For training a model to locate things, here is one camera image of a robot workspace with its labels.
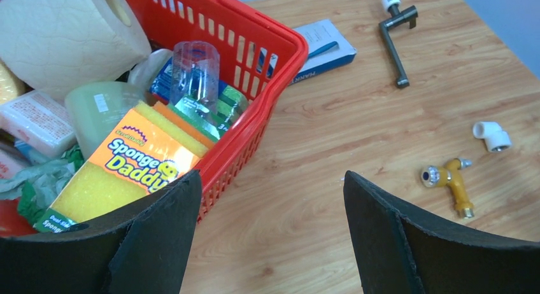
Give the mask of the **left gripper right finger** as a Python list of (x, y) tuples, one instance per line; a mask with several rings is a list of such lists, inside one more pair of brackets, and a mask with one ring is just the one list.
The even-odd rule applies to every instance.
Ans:
[(539, 244), (442, 218), (353, 171), (343, 195), (364, 293), (538, 293)]

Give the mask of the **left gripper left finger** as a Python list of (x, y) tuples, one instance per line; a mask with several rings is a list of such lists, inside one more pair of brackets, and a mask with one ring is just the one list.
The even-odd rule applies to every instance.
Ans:
[(202, 184), (165, 188), (67, 231), (1, 239), (2, 293), (179, 293)]

